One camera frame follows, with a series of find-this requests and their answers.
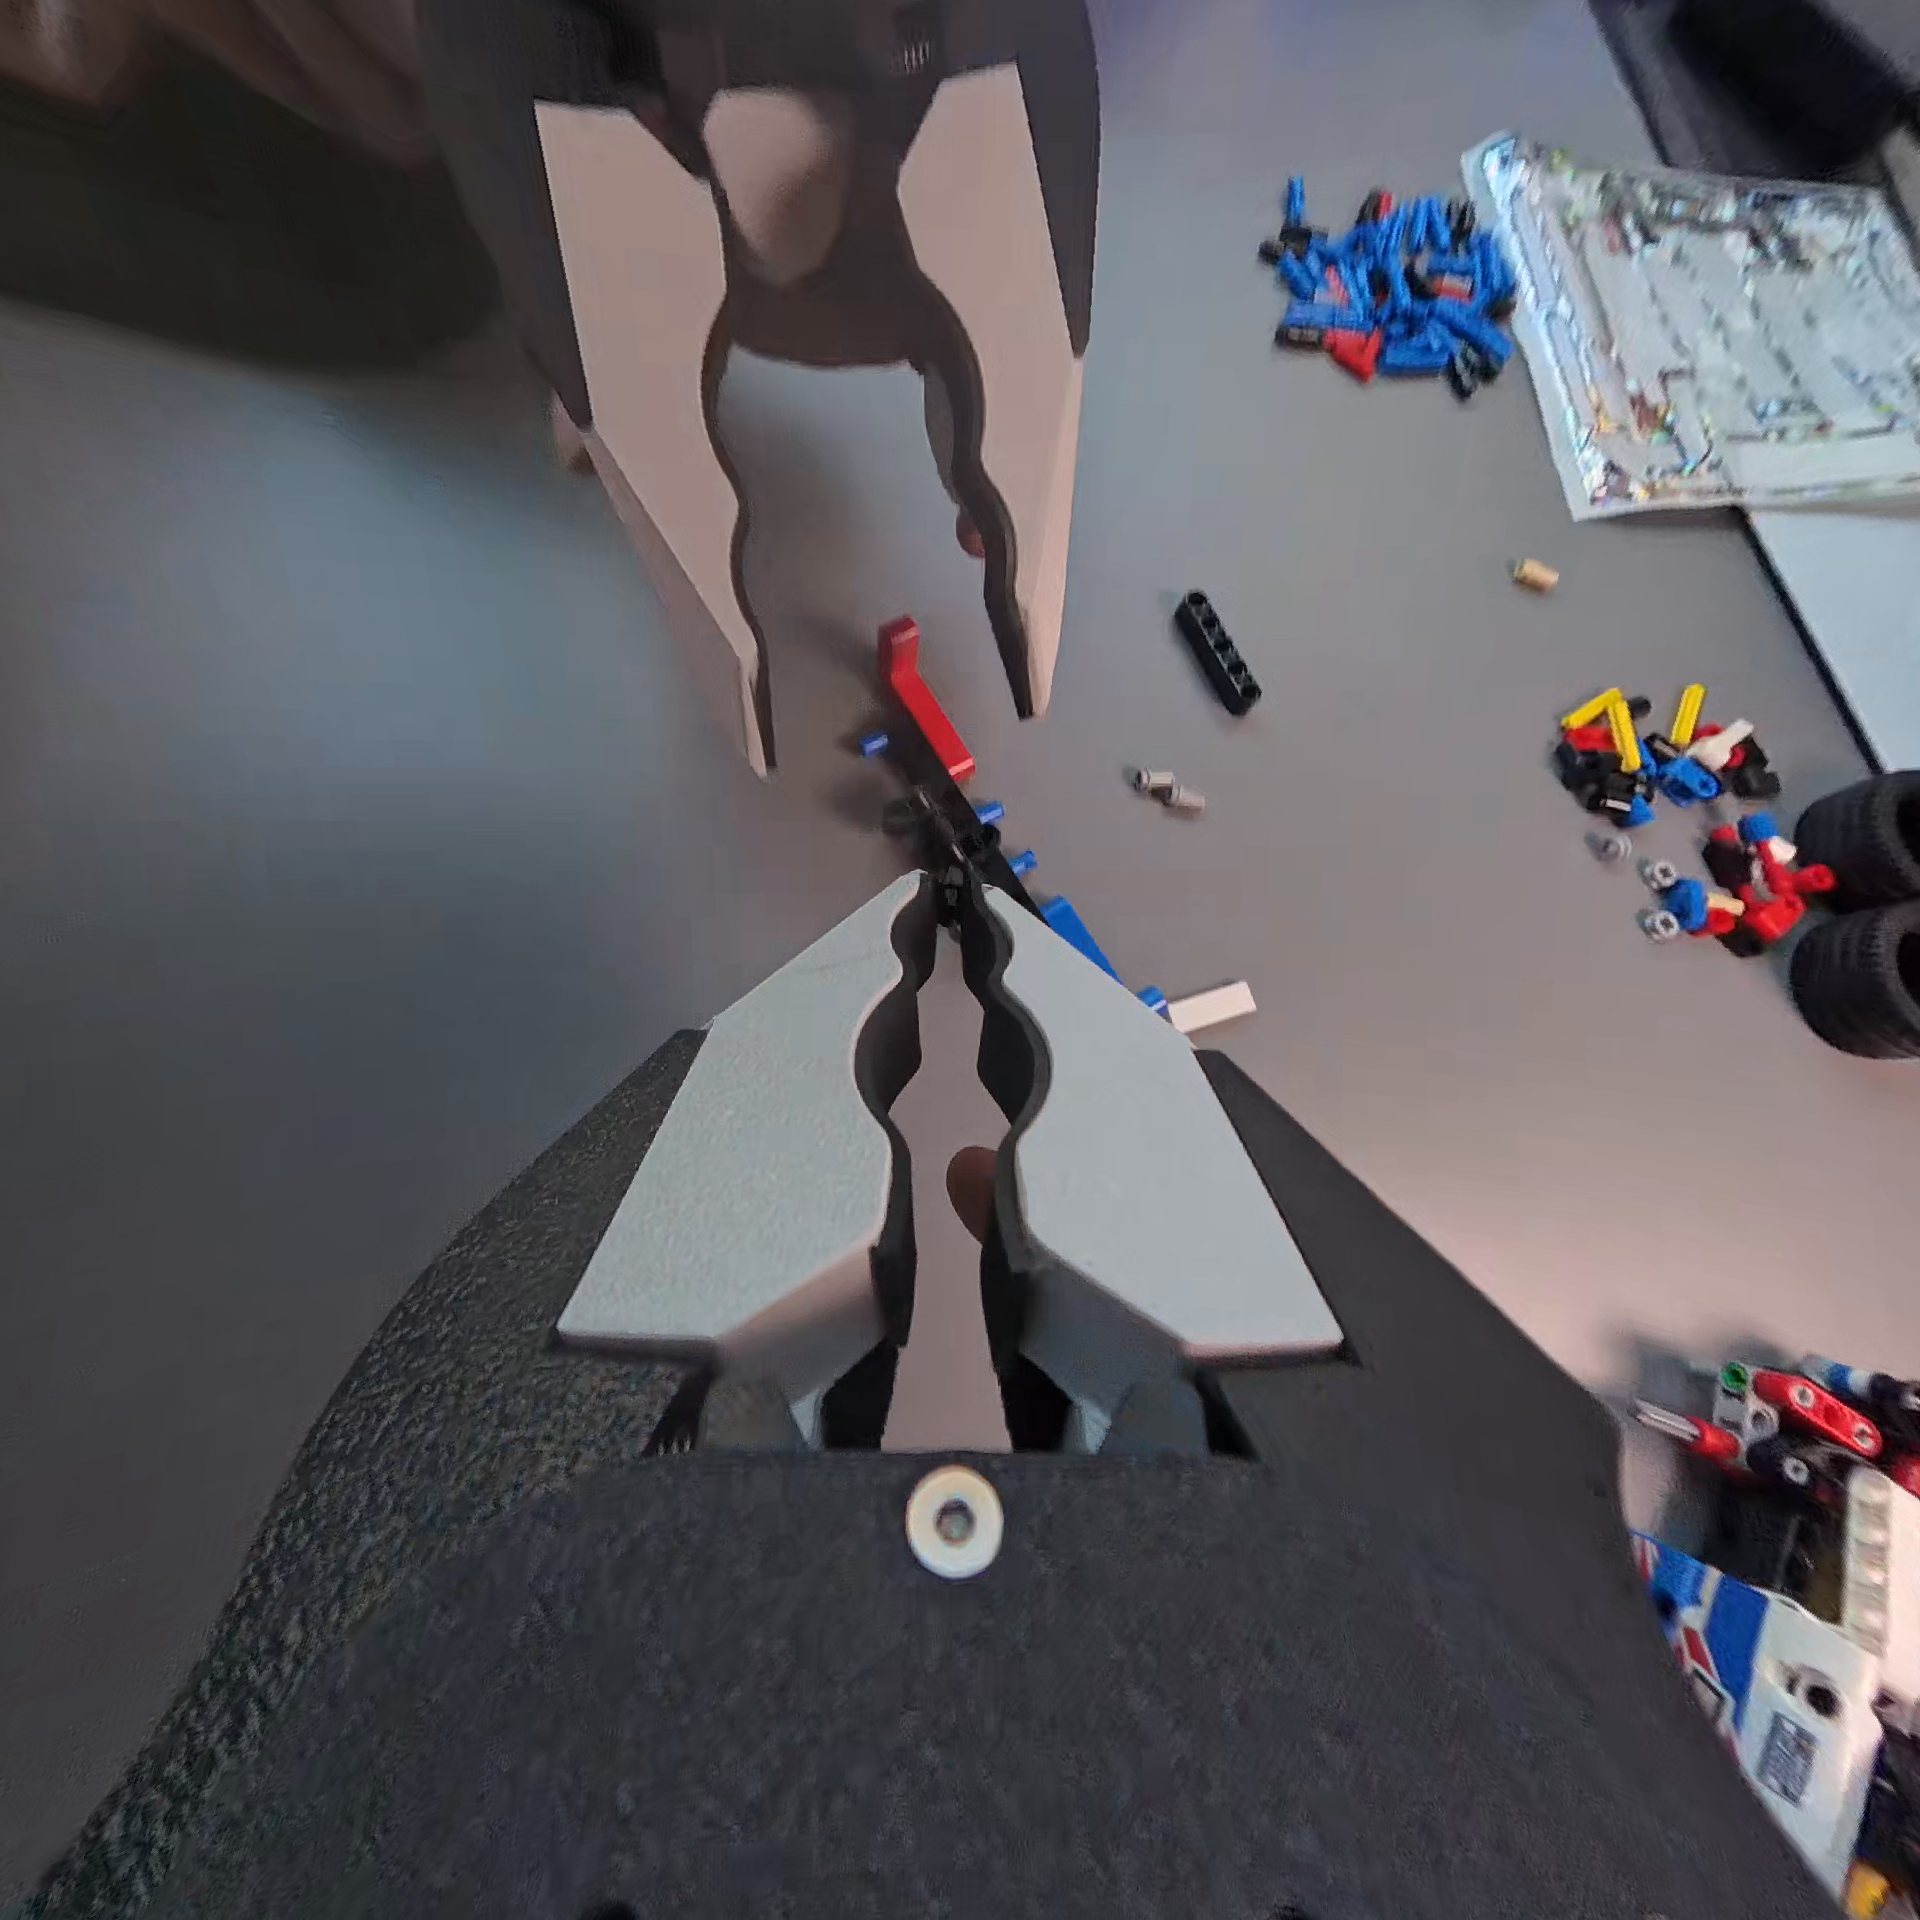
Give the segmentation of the pile of blue pins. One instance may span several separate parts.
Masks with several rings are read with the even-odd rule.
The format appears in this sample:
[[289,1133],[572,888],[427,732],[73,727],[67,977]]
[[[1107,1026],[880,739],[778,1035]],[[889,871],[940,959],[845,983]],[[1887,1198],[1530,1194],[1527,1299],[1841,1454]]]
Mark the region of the pile of blue pins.
[[1259,242],[1278,314],[1276,353],[1316,357],[1356,387],[1441,383],[1462,403],[1491,389],[1517,348],[1518,273],[1477,204],[1456,193],[1370,189],[1337,224],[1301,174],[1278,192]]

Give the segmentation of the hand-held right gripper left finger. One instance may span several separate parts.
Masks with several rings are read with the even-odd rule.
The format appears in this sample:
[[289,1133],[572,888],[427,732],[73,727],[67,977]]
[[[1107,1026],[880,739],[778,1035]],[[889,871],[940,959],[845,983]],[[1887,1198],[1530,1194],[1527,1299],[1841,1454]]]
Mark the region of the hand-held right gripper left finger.
[[871,1441],[833,1404],[897,1353],[918,1243],[891,1119],[919,1070],[925,876],[900,876],[698,1036],[653,1143],[556,1323],[604,1353],[780,1389],[803,1442]]

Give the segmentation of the toy race car model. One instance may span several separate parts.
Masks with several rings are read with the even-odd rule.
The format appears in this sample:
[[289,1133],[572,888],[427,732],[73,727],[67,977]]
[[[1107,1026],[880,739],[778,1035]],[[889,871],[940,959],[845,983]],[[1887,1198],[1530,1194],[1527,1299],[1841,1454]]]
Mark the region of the toy race car model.
[[1640,1428],[1712,1481],[1698,1546],[1635,1531],[1668,1651],[1846,1916],[1919,1908],[1919,1386],[1825,1357],[1691,1361]]

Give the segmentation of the sticker sheet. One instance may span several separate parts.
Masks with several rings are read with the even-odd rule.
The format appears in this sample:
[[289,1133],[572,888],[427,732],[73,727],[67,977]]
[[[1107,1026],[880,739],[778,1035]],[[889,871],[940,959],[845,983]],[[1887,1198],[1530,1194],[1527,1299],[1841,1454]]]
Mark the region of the sticker sheet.
[[1572,520],[1915,496],[1915,255],[1884,189],[1521,135],[1462,176]]

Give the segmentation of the white book stand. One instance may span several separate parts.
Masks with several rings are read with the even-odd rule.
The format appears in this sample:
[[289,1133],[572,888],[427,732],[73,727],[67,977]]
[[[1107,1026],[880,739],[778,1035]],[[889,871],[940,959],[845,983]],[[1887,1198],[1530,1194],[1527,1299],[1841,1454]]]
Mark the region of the white book stand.
[[1824,503],[1747,514],[1863,749],[1919,766],[1919,500]]

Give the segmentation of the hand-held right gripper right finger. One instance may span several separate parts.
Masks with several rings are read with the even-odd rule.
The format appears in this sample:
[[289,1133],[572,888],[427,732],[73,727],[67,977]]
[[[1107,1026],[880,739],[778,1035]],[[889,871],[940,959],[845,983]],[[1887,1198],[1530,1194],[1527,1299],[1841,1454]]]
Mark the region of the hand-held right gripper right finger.
[[1006,1122],[980,1259],[1019,1449],[1101,1451],[1137,1387],[1316,1363],[1343,1331],[1198,1052],[976,882],[978,1076]]

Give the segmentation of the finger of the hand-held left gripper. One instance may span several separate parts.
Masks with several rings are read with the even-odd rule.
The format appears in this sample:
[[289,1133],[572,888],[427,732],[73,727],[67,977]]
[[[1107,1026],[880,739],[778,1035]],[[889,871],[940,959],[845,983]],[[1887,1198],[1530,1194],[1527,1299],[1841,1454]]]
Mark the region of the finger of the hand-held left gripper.
[[1083,353],[1013,63],[943,80],[898,171],[931,308],[948,491],[1021,716],[1044,716],[1063,646]]
[[638,116],[540,103],[540,160],[590,394],[592,467],[683,662],[758,780],[778,763],[743,510],[716,426],[726,259],[716,198]]

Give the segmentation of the black power adapter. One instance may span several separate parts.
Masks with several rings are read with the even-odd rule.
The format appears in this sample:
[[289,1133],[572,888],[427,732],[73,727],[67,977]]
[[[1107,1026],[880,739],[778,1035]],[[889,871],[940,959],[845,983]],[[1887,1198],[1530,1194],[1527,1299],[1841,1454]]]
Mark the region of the black power adapter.
[[1657,157],[1790,180],[1915,162],[1914,1],[1591,1]]

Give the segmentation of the black five-hole beam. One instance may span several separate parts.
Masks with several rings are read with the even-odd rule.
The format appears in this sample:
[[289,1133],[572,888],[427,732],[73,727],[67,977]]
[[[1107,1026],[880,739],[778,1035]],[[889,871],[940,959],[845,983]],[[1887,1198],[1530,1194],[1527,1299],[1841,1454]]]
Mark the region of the black five-hole beam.
[[1232,716],[1250,715],[1262,699],[1262,686],[1204,589],[1179,597],[1173,626],[1223,708]]

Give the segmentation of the black beam assembly blue pins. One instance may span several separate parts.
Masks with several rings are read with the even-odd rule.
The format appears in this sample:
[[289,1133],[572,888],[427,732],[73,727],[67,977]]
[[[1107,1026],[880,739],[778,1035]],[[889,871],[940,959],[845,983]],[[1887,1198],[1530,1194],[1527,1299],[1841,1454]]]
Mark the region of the black beam assembly blue pins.
[[878,631],[878,695],[878,718],[853,739],[889,780],[878,829],[931,876],[940,922],[980,1004],[1040,1038],[1050,1022],[1075,1029],[1119,1016],[1179,1038],[1166,994],[1128,988],[1077,913],[1026,888],[1033,861],[1006,848],[1002,802],[971,793],[978,761],[925,678],[912,616]]

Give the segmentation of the black rubber tyre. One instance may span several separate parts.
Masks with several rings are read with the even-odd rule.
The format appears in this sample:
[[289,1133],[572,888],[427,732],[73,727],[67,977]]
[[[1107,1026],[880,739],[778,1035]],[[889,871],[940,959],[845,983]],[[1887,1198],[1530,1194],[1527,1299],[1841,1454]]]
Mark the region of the black rubber tyre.
[[1818,1038],[1873,1062],[1919,1060],[1919,901],[1816,924],[1787,962],[1798,1016]]
[[1834,874],[1837,913],[1919,900],[1919,770],[1855,780],[1809,802],[1790,836],[1802,867]]

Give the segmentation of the pile of mixed small bricks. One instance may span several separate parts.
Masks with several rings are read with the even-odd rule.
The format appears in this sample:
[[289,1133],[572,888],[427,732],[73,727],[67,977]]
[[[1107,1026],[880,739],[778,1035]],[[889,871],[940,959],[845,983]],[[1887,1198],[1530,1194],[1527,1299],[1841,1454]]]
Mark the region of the pile of mixed small bricks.
[[1607,686],[1553,725],[1548,770],[1584,815],[1596,864],[1627,873],[1652,945],[1762,959],[1838,900],[1829,864],[1784,829],[1778,770],[1746,716],[1716,716],[1712,686],[1669,704]]

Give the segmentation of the person's left hand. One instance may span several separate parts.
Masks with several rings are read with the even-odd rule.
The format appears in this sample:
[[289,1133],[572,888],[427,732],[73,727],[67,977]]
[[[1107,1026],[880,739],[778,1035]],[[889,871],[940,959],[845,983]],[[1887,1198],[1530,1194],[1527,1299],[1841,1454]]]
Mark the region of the person's left hand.
[[945,323],[898,192],[923,108],[799,85],[714,95],[702,140],[735,347],[799,368],[930,365]]

